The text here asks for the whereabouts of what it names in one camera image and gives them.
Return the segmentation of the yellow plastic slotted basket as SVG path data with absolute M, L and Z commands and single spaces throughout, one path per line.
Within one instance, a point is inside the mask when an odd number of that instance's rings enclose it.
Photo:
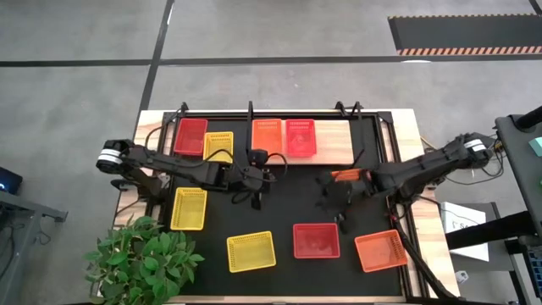
M 230 273 L 265 269 L 276 265 L 271 231 L 262 231 L 226 239 Z
M 171 230 L 203 230 L 207 191 L 197 187 L 178 187 L 171 213 Z
M 207 132 L 204 136 L 203 158 L 209 162 L 233 163 L 234 133 Z

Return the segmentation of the black hazard-striped floor mat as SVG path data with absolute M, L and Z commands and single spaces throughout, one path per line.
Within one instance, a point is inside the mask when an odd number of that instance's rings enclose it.
M 537 14 L 391 16 L 388 23 L 400 56 L 542 54 Z

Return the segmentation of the orange plastic slotted basket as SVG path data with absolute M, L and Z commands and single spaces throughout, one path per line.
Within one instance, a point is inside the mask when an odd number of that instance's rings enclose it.
M 407 265 L 408 259 L 397 230 L 386 230 L 354 239 L 365 273 Z
M 282 153 L 282 120 L 255 119 L 252 122 L 252 149 L 271 153 Z
M 372 181 L 371 173 L 368 169 L 345 169 L 332 171 L 331 176 L 335 181 Z

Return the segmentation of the black pole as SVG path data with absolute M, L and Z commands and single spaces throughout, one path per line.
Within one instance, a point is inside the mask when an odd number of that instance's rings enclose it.
M 514 125 L 525 131 L 532 130 L 539 123 L 542 123 L 542 106 L 514 119 Z

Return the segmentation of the white cardboard box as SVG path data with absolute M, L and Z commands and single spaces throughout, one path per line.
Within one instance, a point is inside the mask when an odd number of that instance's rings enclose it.
M 445 233 L 481 225 L 487 220 L 486 212 L 474 208 L 464 207 L 451 202 L 443 202 L 440 207 Z M 489 262 L 488 243 L 451 249 L 450 252 L 463 257 Z

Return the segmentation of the black table frame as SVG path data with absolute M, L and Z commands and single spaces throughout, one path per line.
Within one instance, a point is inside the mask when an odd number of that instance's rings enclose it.
M 145 137 L 151 133 L 151 128 L 160 127 L 163 119 L 167 119 L 166 116 L 169 112 L 174 110 L 145 110 L 141 111 L 140 118 L 138 120 L 137 134 L 139 137 Z M 233 110 L 187 110 L 187 114 L 203 115 L 210 117 L 211 114 L 218 115 L 219 117 L 225 117 L 226 119 L 233 119 L 234 114 L 248 114 L 248 110 L 233 109 Z M 279 117 L 280 115 L 292 117 L 302 117 L 303 115 L 308 118 L 318 119 L 319 115 L 322 118 L 325 115 L 333 118 L 339 118 L 341 116 L 339 109 L 257 109 L 254 110 L 256 115 L 267 115 L 270 117 Z M 420 134 L 418 129 L 418 122 L 414 110 L 411 108 L 389 108 L 389 109 L 360 109 L 356 110 L 355 114 L 378 114 L 378 113 L 390 113 L 394 123 L 380 122 L 380 129 L 384 130 L 384 144 L 386 151 L 385 157 L 393 155 L 394 160 L 404 161 L 408 158 L 415 158 L 423 154 L 423 144 L 420 140 Z M 401 220 L 401 228 L 408 233 L 410 241 L 415 243 L 418 247 L 418 251 L 423 252 L 423 244 L 420 246 L 418 242 L 418 227 L 416 226 L 416 208 L 422 208 L 421 203 L 419 206 L 414 206 L 414 212 L 409 212 L 406 220 Z M 408 297 L 434 297 L 435 294 L 432 288 L 429 288 L 429 284 L 423 278 L 421 271 L 418 267 L 415 267 L 414 261 L 411 257 L 408 257 L 407 271 L 400 269 L 406 276 L 406 280 L 401 280 L 401 296 L 190 296 L 181 295 L 171 298 L 166 303 L 171 304 L 325 304 L 325 303 L 404 303 Z M 407 280 L 413 284 L 412 288 L 407 288 Z

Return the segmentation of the red plastic slotted basket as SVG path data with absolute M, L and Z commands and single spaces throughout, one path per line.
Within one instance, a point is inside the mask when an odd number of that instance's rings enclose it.
M 181 119 L 173 151 L 180 155 L 202 156 L 207 124 L 206 119 Z
M 317 153 L 313 119 L 287 119 L 286 148 L 289 157 L 310 158 Z
M 337 224 L 294 224 L 293 252 L 297 259 L 339 258 L 340 240 Z

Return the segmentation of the dark grey cart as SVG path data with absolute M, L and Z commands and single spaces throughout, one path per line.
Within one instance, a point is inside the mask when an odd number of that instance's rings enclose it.
M 529 144 L 542 138 L 542 123 L 523 132 L 514 125 L 512 118 L 500 117 L 495 120 L 495 127 L 534 228 L 542 236 L 542 157 Z

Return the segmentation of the green leafy potted plant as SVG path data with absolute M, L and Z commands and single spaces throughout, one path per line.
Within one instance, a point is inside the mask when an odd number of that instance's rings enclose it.
M 165 232 L 153 218 L 130 219 L 86 253 L 85 279 L 94 305 L 163 305 L 195 281 L 204 257 L 182 231 Z

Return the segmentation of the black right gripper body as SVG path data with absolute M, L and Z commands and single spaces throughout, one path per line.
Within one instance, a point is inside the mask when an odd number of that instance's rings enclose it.
M 351 206 L 352 181 L 335 181 L 331 172 L 324 172 L 316 178 L 320 195 L 316 207 L 324 211 L 345 214 Z

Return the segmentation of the black table mat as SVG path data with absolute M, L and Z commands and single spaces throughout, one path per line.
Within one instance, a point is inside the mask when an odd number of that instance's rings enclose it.
M 333 167 L 274 166 L 279 180 L 262 198 L 262 209 L 254 210 L 248 201 L 231 202 L 221 192 L 207 195 L 203 230 L 190 232 L 198 264 L 195 281 L 181 292 L 190 296 L 399 296 L 397 268 L 365 273 L 354 239 L 390 228 L 386 201 L 373 198 L 355 202 L 346 213 L 354 219 L 352 233 L 340 236 L 340 257 L 297 259 L 293 253 L 293 225 L 331 223 L 335 212 L 324 211 L 315 203 L 320 195 L 316 178 Z M 230 273 L 226 239 L 261 231 L 271 231 L 276 265 L 266 269 Z

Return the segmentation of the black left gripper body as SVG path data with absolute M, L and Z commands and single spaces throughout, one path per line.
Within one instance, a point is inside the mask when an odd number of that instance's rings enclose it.
M 232 193 L 266 192 L 273 182 L 274 179 L 267 169 L 259 169 L 254 166 L 240 167 L 237 164 L 231 166 L 230 191 Z

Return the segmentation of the grey desk stand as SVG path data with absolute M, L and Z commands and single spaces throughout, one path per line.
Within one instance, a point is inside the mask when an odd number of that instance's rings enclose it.
M 41 234 L 41 219 L 63 223 L 65 211 L 0 191 L 0 303 L 16 297 L 30 248 Z

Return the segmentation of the dark device with blue light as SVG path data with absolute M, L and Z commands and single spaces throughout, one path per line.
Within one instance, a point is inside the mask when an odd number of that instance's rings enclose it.
M 0 191 L 17 195 L 23 182 L 23 177 L 0 167 Z

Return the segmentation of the black metal shelf frame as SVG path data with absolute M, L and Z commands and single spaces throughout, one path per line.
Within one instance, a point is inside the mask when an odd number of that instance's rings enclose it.
M 346 110 L 332 109 L 257 109 L 253 106 L 252 102 L 249 102 L 247 110 L 247 123 L 246 123 L 246 151 L 249 152 L 250 140 L 252 135 L 252 122 L 254 119 L 314 119 L 314 120 L 348 120 L 350 123 L 357 122 L 362 123 L 362 111 L 356 106 L 350 112 Z M 364 128 L 361 127 L 360 138 L 357 139 L 355 135 L 356 130 L 351 130 L 351 139 L 354 152 L 354 159 L 351 164 L 347 166 L 354 166 L 360 158 L 366 153 L 367 148 L 364 143 L 365 136 L 363 134 Z

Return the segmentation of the black stand leg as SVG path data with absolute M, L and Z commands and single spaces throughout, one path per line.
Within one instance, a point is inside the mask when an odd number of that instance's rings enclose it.
M 445 236 L 450 250 L 512 237 L 542 237 L 542 221 L 533 218 L 529 211 L 524 211 L 501 219 L 491 220 L 481 225 L 456 230 L 447 233 Z

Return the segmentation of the blue storage bin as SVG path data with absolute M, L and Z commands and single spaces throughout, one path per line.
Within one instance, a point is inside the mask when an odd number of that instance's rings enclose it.
M 536 296 L 542 300 L 542 247 L 527 250 L 526 265 Z

